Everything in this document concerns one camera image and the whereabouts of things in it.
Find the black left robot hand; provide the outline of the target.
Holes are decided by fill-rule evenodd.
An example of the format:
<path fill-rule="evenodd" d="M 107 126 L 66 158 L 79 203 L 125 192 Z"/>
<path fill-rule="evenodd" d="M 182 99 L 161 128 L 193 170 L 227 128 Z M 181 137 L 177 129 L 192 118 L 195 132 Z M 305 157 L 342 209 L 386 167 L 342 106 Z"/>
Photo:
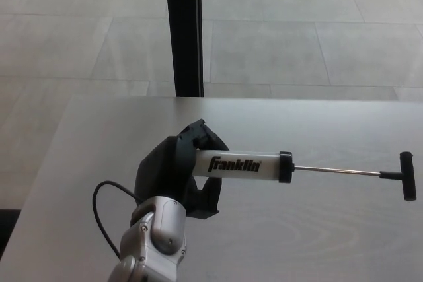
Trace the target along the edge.
<path fill-rule="evenodd" d="M 139 164 L 134 194 L 142 199 L 169 197 L 181 203 L 188 217 L 207 219 L 219 213 L 222 179 L 209 177 L 200 190 L 193 177 L 197 150 L 229 148 L 203 119 L 158 144 Z"/>

